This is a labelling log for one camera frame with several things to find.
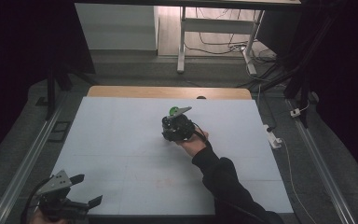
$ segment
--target white cable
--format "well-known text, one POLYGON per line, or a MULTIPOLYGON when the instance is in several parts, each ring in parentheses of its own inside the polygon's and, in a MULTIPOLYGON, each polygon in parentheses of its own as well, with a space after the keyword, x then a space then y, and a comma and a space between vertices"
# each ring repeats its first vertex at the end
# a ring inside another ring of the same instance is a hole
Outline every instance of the white cable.
POLYGON ((308 217, 312 220, 313 223, 316 224, 315 220, 313 220, 313 218, 312 218, 312 216, 310 215, 310 213, 308 213, 308 210, 305 208, 304 204, 303 204, 303 203, 300 201, 300 199, 298 198, 297 192, 296 192, 296 190, 295 190, 295 185, 293 184, 292 165, 290 164, 289 148, 287 147, 286 142, 284 141, 284 139, 281 138, 281 140, 283 141, 284 146, 286 147, 287 160, 288 160, 288 162, 289 162, 290 182, 291 182, 291 184, 292 184, 293 192, 295 193, 296 198, 298 199, 298 202, 301 204, 301 206, 303 207, 304 211, 307 213, 308 217))
POLYGON ((306 110, 308 108, 308 106, 310 106, 310 101, 308 101, 308 104, 307 104, 307 106, 305 108, 300 109, 300 112, 303 111, 303 110, 306 110))

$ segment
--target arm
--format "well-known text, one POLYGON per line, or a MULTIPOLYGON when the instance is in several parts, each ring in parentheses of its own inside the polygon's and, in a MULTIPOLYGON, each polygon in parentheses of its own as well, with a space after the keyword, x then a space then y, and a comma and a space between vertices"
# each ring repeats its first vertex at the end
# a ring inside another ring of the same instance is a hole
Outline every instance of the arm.
POLYGON ((192 163, 202 171, 202 182, 215 197, 217 218, 222 219, 223 223, 242 223, 244 220, 267 223, 266 210, 253 200, 240 183, 230 159, 219 159, 209 142, 203 142, 195 134, 188 141, 177 144, 193 157, 192 163))

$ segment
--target white tabletop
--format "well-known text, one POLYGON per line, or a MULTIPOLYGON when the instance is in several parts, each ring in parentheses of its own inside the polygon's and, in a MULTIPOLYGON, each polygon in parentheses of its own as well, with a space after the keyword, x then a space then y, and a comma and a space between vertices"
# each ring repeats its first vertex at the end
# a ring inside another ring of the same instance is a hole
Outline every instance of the white tabletop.
POLYGON ((91 215, 213 214, 199 168, 161 134, 172 106, 193 107, 187 117, 210 133, 219 157, 234 161, 256 202, 293 212, 253 100, 85 97, 52 171, 85 175, 68 198, 86 203, 103 195, 91 215))

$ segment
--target metal bracket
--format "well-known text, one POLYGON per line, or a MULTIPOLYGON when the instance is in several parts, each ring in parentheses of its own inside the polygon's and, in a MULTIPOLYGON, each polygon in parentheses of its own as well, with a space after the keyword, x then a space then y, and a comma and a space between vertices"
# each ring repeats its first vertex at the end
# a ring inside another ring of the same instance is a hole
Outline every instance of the metal bracket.
POLYGON ((36 195, 45 194, 59 189, 69 188, 73 186, 71 179, 64 170, 59 171, 53 176, 48 183, 40 188, 36 195))

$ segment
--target electrical outlet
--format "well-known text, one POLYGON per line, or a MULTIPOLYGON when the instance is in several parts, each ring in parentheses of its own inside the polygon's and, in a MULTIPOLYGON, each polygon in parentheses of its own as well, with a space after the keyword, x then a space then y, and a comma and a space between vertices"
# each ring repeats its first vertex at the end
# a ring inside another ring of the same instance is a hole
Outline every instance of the electrical outlet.
POLYGON ((267 139, 269 141, 269 144, 271 145, 272 148, 279 148, 281 147, 281 142, 282 139, 281 138, 277 138, 275 137, 275 134, 271 131, 267 131, 267 129, 269 128, 269 126, 267 124, 264 125, 264 130, 266 131, 267 134, 267 139))

